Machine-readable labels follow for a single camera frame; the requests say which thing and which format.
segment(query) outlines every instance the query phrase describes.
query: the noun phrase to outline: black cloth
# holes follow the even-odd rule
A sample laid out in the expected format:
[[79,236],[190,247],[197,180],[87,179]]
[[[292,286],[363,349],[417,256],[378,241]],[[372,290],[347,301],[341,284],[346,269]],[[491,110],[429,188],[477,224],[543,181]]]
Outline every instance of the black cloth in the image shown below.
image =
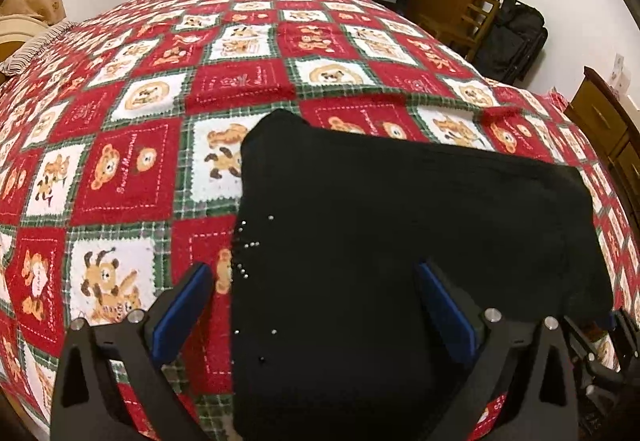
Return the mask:
[[420,308],[421,259],[511,319],[612,307],[571,167],[278,110],[244,139],[242,190],[232,358],[245,441],[410,439],[457,374]]

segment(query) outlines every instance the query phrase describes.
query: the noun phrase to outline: metal screw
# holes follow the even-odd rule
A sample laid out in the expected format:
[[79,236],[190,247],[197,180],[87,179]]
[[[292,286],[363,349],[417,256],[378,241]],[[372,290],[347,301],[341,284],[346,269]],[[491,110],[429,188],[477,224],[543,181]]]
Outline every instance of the metal screw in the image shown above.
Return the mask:
[[139,324],[145,318],[145,312],[142,309],[134,309],[127,315],[127,320],[132,324]]
[[500,322],[502,320],[502,313],[500,313],[495,307],[490,307],[484,311],[484,318],[489,320],[492,324]]
[[79,331],[84,327],[85,323],[86,323],[86,320],[84,318],[78,317],[75,320],[71,321],[71,329],[73,329],[73,331]]
[[548,316],[545,318],[545,326],[547,329],[551,329],[551,331],[555,331],[558,329],[558,320],[553,318],[552,316]]

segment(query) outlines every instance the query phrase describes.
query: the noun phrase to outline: wooden drawer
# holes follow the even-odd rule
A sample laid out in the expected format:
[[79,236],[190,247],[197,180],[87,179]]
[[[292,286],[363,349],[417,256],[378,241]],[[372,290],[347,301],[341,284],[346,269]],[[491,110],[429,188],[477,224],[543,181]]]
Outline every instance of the wooden drawer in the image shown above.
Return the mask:
[[616,158],[615,166],[632,191],[632,194],[629,194],[632,205],[635,208],[640,207],[640,157],[631,144],[626,144],[623,148]]
[[590,142],[598,142],[610,154],[626,131],[626,123],[618,111],[589,80],[582,82],[571,105],[587,125],[582,130]]

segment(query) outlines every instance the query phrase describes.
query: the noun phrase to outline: wooden cabinet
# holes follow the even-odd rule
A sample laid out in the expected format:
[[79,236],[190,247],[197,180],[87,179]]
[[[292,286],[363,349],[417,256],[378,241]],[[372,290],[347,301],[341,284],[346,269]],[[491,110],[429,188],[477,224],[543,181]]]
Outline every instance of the wooden cabinet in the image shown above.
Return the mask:
[[640,131],[607,82],[589,67],[584,68],[584,81],[565,114],[584,132],[609,170],[640,241]]

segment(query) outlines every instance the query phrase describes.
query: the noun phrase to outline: blue gripper pad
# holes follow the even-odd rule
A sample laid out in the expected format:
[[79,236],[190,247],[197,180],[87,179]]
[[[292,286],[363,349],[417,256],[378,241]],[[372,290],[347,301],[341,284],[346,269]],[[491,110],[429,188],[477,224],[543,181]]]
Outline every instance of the blue gripper pad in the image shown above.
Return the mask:
[[417,275],[422,304],[449,356],[456,363],[470,367],[484,342],[481,310],[465,291],[454,287],[433,263],[420,264]]
[[178,286],[158,297],[149,313],[152,314],[156,306],[160,308],[160,312],[164,306],[166,310],[153,328],[151,341],[148,343],[149,354],[156,367],[175,360],[207,305],[212,287],[211,268],[199,262],[191,266]]

